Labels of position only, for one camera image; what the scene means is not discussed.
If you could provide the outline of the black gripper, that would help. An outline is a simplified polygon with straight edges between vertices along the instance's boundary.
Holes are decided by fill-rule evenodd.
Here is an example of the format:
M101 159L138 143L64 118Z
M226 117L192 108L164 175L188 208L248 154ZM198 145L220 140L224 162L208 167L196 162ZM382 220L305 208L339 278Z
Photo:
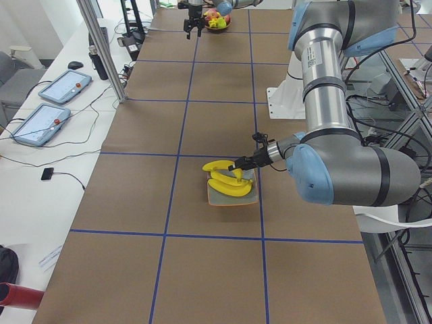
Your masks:
M205 19L203 17L203 6L187 4L188 18L184 20L184 31L186 33L186 39L190 39L190 30L197 28L197 37L201 37L202 29L205 26Z
M267 147L261 147L253 152L252 156L243 157L243 159L236 159L233 164L228 167L228 170L249 170L258 167L265 167L270 164L272 164L272 160L269 157Z

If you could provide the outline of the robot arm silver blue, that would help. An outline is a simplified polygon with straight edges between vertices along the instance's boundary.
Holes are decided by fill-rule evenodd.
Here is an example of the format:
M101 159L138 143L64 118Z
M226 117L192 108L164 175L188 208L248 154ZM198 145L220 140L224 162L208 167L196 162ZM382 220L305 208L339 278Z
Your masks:
M385 207L408 200L417 164L390 148L364 146L350 127L339 55L366 55L396 37L397 1L306 1L295 7L289 49L302 64L307 131L264 144L234 163L243 170L284 160L299 195L322 205Z
M184 32L186 38L190 39L191 32L197 28L198 37L202 29L224 30L230 24L230 14L233 9L242 9L248 6L256 7L262 1L212 1L212 9L204 12L203 7L206 1L179 1L178 9L187 9L188 18L184 20Z

